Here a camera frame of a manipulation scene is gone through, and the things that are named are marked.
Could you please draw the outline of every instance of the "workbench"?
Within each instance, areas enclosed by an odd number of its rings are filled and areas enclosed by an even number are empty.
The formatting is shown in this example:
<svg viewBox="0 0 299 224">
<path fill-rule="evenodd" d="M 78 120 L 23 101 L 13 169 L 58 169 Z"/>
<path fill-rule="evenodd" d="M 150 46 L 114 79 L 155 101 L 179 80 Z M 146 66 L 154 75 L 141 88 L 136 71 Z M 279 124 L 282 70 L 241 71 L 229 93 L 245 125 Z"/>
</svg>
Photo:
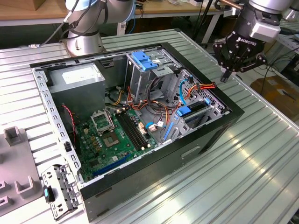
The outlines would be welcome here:
<svg viewBox="0 0 299 224">
<path fill-rule="evenodd" d="M 137 9 L 135 18 L 156 18 L 156 17 L 175 17 L 175 16 L 192 16 L 199 14 L 200 7 L 193 6 L 189 3 L 173 5 L 167 0 L 161 2 L 148 1 L 143 5 L 143 11 Z M 207 43 L 219 17 L 223 14 L 215 8 L 211 8 L 208 15 L 213 15 L 210 25 L 202 40 Z M 13 8 L 0 5 L 0 27 L 1 26 L 22 26 L 36 24 L 61 23 L 67 15 L 64 0 L 46 0 L 36 11 L 29 11 L 20 8 Z M 126 23 L 118 23 L 117 35 L 125 34 Z"/>
<path fill-rule="evenodd" d="M 299 128 L 237 77 L 220 83 L 216 60 L 182 32 L 103 38 L 108 51 L 159 42 L 169 42 L 245 113 L 206 153 L 93 223 L 287 223 L 299 208 Z M 0 50 L 0 131 L 26 129 L 39 175 L 64 159 L 29 64 L 67 57 L 60 43 Z M 43 197 L 0 218 L 45 222 L 55 223 Z M 82 205 L 59 223 L 87 223 Z"/>
</svg>

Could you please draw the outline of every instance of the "blue plastic tab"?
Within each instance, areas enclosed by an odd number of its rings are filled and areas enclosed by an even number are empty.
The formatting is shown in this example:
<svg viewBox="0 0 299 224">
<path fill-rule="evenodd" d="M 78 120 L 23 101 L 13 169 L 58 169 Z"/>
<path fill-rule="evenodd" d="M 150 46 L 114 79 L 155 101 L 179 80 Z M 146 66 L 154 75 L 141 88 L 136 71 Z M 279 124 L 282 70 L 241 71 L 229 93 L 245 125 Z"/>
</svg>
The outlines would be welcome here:
<svg viewBox="0 0 299 224">
<path fill-rule="evenodd" d="M 49 194 L 48 194 L 48 189 L 45 189 L 44 190 L 44 194 L 45 194 L 45 197 L 47 197 Z"/>
<path fill-rule="evenodd" d="M 167 129 L 167 132 L 166 132 L 166 134 L 165 134 L 165 136 L 164 136 L 164 140 L 167 139 L 167 137 L 168 137 L 168 135 L 169 135 L 169 132 L 171 131 L 172 126 L 173 126 L 173 122 L 170 123 L 169 128 Z"/>
<path fill-rule="evenodd" d="M 142 51 L 133 52 L 132 53 L 132 57 L 142 67 L 142 69 L 144 71 L 148 71 L 148 70 L 151 70 L 151 69 L 156 69 L 158 67 L 158 65 L 156 65 L 155 63 L 153 63 L 150 60 L 150 57 L 147 56 Z"/>
<path fill-rule="evenodd" d="M 178 108 L 177 114 L 178 116 L 182 117 L 185 114 L 190 113 L 191 110 L 187 106 L 183 106 L 181 108 Z"/>
<path fill-rule="evenodd" d="M 142 51 L 139 52 L 133 52 L 132 53 L 132 57 L 135 59 L 135 61 L 138 63 L 144 63 L 144 62 L 148 62 L 148 59 L 150 58 L 149 56 L 147 56 L 145 53 L 143 53 Z"/>
<path fill-rule="evenodd" d="M 210 101 L 210 99 L 208 99 L 208 98 L 205 98 L 205 102 L 206 102 L 206 104 L 208 104 L 208 105 L 211 104 L 211 101 Z"/>
<path fill-rule="evenodd" d="M 155 63 L 150 61 L 150 62 L 147 62 L 147 63 L 142 63 L 141 67 L 144 71 L 148 71 L 148 70 L 151 70 L 151 69 L 156 69 L 158 67 L 158 65 L 156 65 Z"/>
</svg>

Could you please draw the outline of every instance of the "metal bracket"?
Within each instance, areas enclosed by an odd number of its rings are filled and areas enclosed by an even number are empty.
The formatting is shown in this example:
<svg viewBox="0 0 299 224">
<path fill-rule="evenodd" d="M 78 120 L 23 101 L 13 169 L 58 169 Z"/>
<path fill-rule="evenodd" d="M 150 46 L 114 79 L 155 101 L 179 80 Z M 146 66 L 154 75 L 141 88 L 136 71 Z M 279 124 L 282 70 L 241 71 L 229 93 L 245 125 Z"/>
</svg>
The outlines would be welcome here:
<svg viewBox="0 0 299 224">
<path fill-rule="evenodd" d="M 50 207 L 57 221 L 65 215 L 72 213 L 82 203 L 73 174 L 68 164 L 63 166 L 53 165 L 42 173 L 44 184 L 51 188 L 54 194 L 54 201 Z"/>
</svg>

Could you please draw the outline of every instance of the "white label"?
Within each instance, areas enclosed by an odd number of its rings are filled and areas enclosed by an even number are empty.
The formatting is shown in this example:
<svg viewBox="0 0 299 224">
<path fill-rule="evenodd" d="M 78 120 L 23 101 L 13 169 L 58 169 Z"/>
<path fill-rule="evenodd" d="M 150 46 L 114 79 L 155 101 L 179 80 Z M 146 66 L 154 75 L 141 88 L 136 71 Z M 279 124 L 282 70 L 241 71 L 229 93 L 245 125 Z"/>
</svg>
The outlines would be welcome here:
<svg viewBox="0 0 299 224">
<path fill-rule="evenodd" d="M 71 84 L 88 80 L 91 78 L 100 77 L 100 74 L 93 70 L 93 68 L 89 67 L 84 69 L 78 69 L 75 71 L 64 72 L 62 74 L 62 77 L 64 78 L 66 84 Z"/>
<path fill-rule="evenodd" d="M 161 61 L 159 59 L 153 60 L 153 63 L 160 63 Z"/>
<path fill-rule="evenodd" d="M 157 123 L 157 126 L 158 126 L 158 127 L 163 127 L 163 124 L 164 124 L 163 121 L 159 121 L 159 122 Z"/>
</svg>

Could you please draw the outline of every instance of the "yellow wire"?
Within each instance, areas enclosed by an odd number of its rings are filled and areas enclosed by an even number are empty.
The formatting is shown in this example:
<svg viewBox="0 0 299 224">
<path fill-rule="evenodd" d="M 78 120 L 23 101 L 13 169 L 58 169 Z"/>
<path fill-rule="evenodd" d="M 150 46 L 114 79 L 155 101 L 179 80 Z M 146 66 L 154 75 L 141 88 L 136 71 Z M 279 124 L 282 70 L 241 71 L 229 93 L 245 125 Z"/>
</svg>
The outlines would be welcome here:
<svg viewBox="0 0 299 224">
<path fill-rule="evenodd" d="M 121 94 L 122 94 L 122 93 L 123 93 L 123 91 L 120 91 L 120 94 L 119 94 L 119 96 L 118 96 L 117 101 L 116 101 L 114 104 L 112 104 L 112 105 L 116 106 L 116 105 L 118 105 L 118 104 L 120 103 L 120 101 L 121 101 Z"/>
</svg>

